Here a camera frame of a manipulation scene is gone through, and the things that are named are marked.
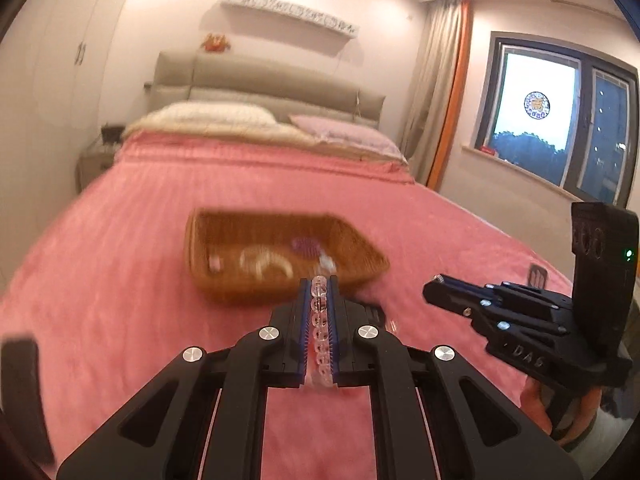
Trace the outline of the right hand orange glove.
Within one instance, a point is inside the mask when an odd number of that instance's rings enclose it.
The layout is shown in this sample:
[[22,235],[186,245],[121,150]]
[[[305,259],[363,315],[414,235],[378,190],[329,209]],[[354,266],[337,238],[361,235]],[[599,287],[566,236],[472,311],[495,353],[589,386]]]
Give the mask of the right hand orange glove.
[[603,389],[591,388],[580,399],[546,389],[538,380],[527,377],[520,396],[521,411],[559,446],[580,439],[591,426],[600,408]]

